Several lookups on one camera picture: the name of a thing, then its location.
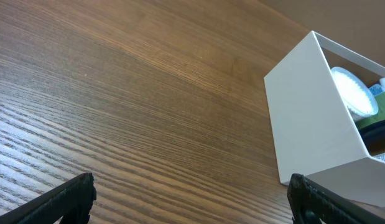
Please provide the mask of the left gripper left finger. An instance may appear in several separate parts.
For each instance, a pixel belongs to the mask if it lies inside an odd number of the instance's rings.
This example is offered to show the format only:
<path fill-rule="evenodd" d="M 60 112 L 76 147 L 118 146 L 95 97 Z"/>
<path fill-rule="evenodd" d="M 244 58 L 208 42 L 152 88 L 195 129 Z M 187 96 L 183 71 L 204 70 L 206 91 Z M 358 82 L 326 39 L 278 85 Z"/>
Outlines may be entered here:
<path fill-rule="evenodd" d="M 0 216 L 0 224 L 87 224 L 96 200 L 91 173 L 80 174 Z"/>

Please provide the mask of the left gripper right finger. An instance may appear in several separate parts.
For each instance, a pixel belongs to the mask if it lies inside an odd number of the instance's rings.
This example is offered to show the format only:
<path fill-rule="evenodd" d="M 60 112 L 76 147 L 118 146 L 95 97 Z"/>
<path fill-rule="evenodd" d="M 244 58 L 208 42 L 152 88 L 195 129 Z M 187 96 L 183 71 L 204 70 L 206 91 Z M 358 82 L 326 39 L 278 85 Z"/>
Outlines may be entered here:
<path fill-rule="evenodd" d="M 293 214 L 293 224 L 385 224 L 385 219 L 302 174 L 292 174 L 287 198 Z"/>

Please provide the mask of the dark blue pump bottle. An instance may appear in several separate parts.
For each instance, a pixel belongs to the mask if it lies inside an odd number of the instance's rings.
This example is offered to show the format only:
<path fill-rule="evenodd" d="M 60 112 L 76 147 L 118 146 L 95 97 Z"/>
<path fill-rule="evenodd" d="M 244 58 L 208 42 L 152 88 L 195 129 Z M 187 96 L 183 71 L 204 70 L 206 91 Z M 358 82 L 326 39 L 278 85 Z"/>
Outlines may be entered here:
<path fill-rule="evenodd" d="M 371 156 L 385 153 L 385 78 L 369 88 L 378 104 L 378 113 L 358 121 L 356 126 Z"/>

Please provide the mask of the white round jar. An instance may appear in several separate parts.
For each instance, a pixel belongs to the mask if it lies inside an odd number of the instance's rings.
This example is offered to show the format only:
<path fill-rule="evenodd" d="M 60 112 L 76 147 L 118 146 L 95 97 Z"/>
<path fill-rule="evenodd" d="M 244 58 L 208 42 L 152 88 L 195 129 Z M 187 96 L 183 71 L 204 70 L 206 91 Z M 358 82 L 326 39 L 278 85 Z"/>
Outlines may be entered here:
<path fill-rule="evenodd" d="M 374 95 L 357 76 L 342 67 L 333 67 L 331 73 L 354 122 L 378 114 L 379 107 Z"/>

